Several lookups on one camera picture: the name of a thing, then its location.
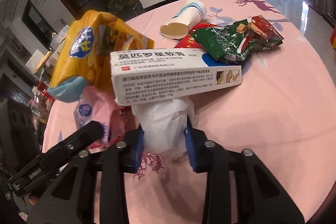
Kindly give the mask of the white paper cup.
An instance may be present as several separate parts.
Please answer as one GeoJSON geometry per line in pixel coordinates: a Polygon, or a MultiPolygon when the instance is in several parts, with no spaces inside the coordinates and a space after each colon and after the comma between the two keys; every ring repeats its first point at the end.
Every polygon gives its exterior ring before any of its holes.
{"type": "Polygon", "coordinates": [[[207,15],[207,9],[199,0],[186,0],[182,9],[166,24],[159,28],[159,32],[166,38],[181,40],[207,15]]]}

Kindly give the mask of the pink printed tablecloth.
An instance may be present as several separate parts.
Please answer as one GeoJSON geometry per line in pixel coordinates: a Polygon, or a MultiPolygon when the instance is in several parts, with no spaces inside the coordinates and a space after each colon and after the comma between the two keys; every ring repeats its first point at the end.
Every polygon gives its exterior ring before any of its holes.
{"type": "MultiPolygon", "coordinates": [[[[335,183],[335,50],[333,29],[298,0],[200,0],[213,24],[262,15],[284,37],[275,51],[252,54],[242,83],[233,89],[191,96],[198,126],[225,149],[250,148],[276,176],[309,221],[335,183]]],[[[176,1],[127,22],[173,48],[159,34],[184,6],[176,1]]],[[[77,103],[55,101],[43,152],[76,131],[77,103]]],[[[151,153],[139,174],[125,175],[130,223],[201,223],[206,174],[188,158],[168,161],[151,153]]]]}

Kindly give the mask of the red cigarette pack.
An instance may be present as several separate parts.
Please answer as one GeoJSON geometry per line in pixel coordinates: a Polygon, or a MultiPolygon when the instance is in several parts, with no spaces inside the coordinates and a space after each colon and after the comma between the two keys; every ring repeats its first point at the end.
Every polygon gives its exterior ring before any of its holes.
{"type": "Polygon", "coordinates": [[[219,26],[210,23],[200,22],[180,42],[178,42],[175,45],[175,48],[203,49],[202,45],[196,42],[195,39],[191,36],[191,34],[200,28],[207,28],[207,27],[219,27],[219,26]]]}

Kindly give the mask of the yellow chip bag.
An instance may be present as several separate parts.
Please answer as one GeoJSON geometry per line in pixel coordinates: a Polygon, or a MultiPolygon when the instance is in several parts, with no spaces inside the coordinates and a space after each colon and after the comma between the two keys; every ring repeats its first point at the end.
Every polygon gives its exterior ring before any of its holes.
{"type": "Polygon", "coordinates": [[[115,15],[89,10],[68,29],[47,92],[66,103],[78,101],[86,86],[112,93],[110,53],[154,44],[115,15]]]}

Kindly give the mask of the pink tissue packet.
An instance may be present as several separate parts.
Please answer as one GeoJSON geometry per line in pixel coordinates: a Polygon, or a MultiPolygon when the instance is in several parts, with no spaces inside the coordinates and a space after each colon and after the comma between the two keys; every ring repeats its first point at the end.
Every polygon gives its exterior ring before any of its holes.
{"type": "Polygon", "coordinates": [[[86,86],[74,110],[76,128],[80,129],[91,121],[99,122],[104,133],[90,148],[109,147],[123,139],[126,118],[123,108],[115,102],[111,93],[86,86]]]}

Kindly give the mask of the red snack wrapper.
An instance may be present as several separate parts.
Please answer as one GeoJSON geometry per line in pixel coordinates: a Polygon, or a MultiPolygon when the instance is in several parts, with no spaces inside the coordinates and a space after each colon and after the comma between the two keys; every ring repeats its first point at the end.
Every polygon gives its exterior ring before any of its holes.
{"type": "Polygon", "coordinates": [[[252,51],[258,52],[276,48],[283,43],[284,38],[261,15],[253,16],[248,23],[248,27],[253,32],[252,51]]]}

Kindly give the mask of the dark floor plant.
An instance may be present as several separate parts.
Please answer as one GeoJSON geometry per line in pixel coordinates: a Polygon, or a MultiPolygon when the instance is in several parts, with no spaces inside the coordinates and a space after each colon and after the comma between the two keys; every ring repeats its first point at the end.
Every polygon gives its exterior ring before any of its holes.
{"type": "Polygon", "coordinates": [[[133,9],[135,5],[136,0],[109,0],[108,11],[115,16],[120,16],[128,9],[133,9]]]}

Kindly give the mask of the green snack wrapper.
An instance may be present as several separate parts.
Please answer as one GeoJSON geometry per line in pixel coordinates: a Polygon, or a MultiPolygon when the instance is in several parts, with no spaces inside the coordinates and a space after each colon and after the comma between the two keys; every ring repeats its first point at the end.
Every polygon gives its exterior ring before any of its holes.
{"type": "Polygon", "coordinates": [[[255,37],[248,20],[224,27],[204,27],[195,30],[191,37],[216,61],[224,63],[246,60],[252,52],[255,37]]]}

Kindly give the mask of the white tissue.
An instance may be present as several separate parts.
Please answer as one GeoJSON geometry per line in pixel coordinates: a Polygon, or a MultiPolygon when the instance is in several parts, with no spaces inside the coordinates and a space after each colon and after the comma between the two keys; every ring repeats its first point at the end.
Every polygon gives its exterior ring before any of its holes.
{"type": "Polygon", "coordinates": [[[147,153],[169,160],[185,155],[187,122],[193,126],[198,123],[189,97],[134,105],[131,110],[144,131],[143,147],[147,153]]]}

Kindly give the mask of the white medicine box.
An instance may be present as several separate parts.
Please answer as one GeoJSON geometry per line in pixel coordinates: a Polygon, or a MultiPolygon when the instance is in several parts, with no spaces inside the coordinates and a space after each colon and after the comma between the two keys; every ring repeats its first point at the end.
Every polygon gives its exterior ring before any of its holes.
{"type": "Polygon", "coordinates": [[[116,103],[133,106],[240,85],[242,67],[215,61],[205,50],[172,48],[110,54],[116,103]]]}

